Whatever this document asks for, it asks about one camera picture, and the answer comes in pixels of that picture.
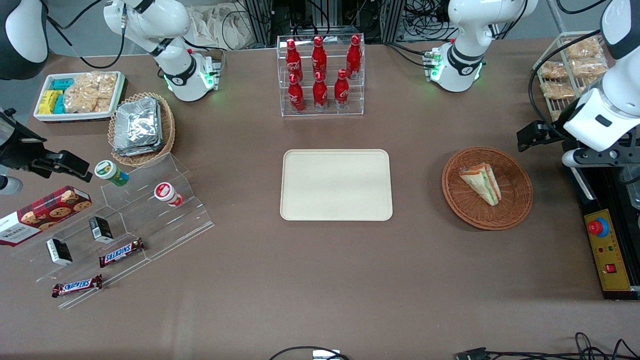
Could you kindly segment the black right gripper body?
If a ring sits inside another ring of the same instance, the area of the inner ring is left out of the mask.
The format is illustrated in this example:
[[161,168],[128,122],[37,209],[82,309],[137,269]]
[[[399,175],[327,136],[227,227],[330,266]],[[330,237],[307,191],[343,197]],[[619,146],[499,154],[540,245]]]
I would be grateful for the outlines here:
[[1,111],[0,163],[9,169],[30,171],[36,162],[46,159],[46,139],[16,121],[14,114],[14,108]]

